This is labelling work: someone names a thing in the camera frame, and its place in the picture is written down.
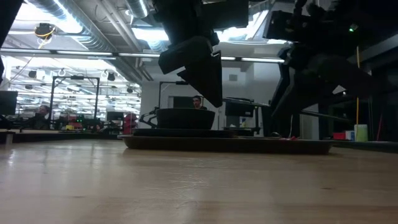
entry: man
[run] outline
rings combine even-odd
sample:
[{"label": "man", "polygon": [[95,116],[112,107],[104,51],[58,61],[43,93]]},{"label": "man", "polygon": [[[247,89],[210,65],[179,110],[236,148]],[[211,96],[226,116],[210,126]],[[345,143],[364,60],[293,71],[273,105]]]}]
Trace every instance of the man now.
[{"label": "man", "polygon": [[49,122],[45,118],[50,112],[50,107],[46,105],[40,106],[38,112],[33,118],[30,118],[22,125],[22,127],[30,127],[32,129],[38,130],[48,130],[50,129]]},{"label": "man", "polygon": [[201,97],[194,96],[193,98],[193,107],[199,110],[207,110],[207,107],[201,105]]}]

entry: wooden table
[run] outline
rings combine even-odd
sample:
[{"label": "wooden table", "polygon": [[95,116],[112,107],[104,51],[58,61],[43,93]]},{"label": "wooden table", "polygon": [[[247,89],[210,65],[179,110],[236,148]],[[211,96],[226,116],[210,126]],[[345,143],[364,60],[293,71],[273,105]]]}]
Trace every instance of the wooden table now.
[{"label": "wooden table", "polygon": [[122,141],[0,150],[0,223],[398,223],[398,154],[125,150]]}]

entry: computer monitor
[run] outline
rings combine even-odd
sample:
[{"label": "computer monitor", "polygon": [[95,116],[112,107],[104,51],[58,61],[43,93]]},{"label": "computer monitor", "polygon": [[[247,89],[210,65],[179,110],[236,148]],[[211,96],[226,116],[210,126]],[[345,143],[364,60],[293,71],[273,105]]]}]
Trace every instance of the computer monitor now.
[{"label": "computer monitor", "polygon": [[124,119],[123,112],[107,112],[106,120],[107,121],[122,121]]},{"label": "computer monitor", "polygon": [[[233,98],[233,99],[250,101],[250,102],[254,101],[244,98]],[[253,105],[244,105],[241,103],[227,102],[225,104],[225,116],[241,116],[241,117],[252,118],[254,109],[255,107]]]},{"label": "computer monitor", "polygon": [[17,91],[0,91],[0,115],[15,115]]}]

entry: ductwork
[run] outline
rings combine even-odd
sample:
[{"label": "ductwork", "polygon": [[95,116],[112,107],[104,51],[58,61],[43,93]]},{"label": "ductwork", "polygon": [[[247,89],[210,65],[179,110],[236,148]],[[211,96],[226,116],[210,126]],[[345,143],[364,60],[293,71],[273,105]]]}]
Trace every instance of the ductwork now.
[{"label": "ductwork", "polygon": [[166,44],[164,41],[156,40],[156,41],[147,41],[148,46],[154,53],[162,53],[167,50]]},{"label": "ductwork", "polygon": [[143,19],[149,14],[147,0],[126,0],[131,15],[136,19]]},{"label": "ductwork", "polygon": [[[55,16],[59,20],[69,19],[69,14],[82,26],[81,37],[74,37],[88,50],[100,52],[117,52],[117,49],[95,26],[93,21],[80,9],[73,0],[27,0],[43,12]],[[123,58],[109,60],[120,74],[129,82],[141,83],[142,77],[136,68],[130,66]]]}]

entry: ceiling light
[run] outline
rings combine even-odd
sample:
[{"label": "ceiling light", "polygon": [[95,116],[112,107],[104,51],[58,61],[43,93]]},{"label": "ceiling light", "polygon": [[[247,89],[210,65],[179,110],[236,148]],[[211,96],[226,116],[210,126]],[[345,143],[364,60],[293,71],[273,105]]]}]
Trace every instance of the ceiling light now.
[{"label": "ceiling light", "polygon": [[65,74],[66,74],[66,71],[65,71],[64,69],[61,69],[61,70],[58,72],[58,75],[61,76],[61,77],[65,76]]},{"label": "ceiling light", "polygon": [[221,59],[225,61],[234,61],[236,60],[236,57],[221,57]]},{"label": "ceiling light", "polygon": [[267,44],[284,44],[286,43],[286,40],[275,40],[275,39],[269,39],[267,41]]},{"label": "ceiling light", "polygon": [[109,72],[108,73],[108,80],[109,81],[111,81],[111,82],[113,82],[113,81],[115,81],[115,76],[114,76],[114,73],[113,72]]},{"label": "ceiling light", "polygon": [[60,54],[67,55],[88,55],[88,56],[112,56],[111,52],[90,52],[90,51],[72,51],[72,50],[58,50]]},{"label": "ceiling light", "polygon": [[132,89],[131,87],[128,87],[128,88],[127,88],[127,92],[128,92],[128,93],[132,93],[132,91],[133,91],[133,89]]},{"label": "ceiling light", "polygon": [[283,63],[285,60],[275,58],[242,58],[242,62],[268,62],[268,63]]},{"label": "ceiling light", "polygon": [[156,40],[169,40],[166,32],[162,29],[140,29],[132,28],[132,31],[136,35],[137,39],[146,41]]},{"label": "ceiling light", "polygon": [[28,76],[29,76],[29,78],[36,78],[37,72],[36,71],[29,71]]},{"label": "ceiling light", "polygon": [[146,57],[146,58],[159,58],[160,54],[146,54],[146,53],[119,53],[121,57]]}]

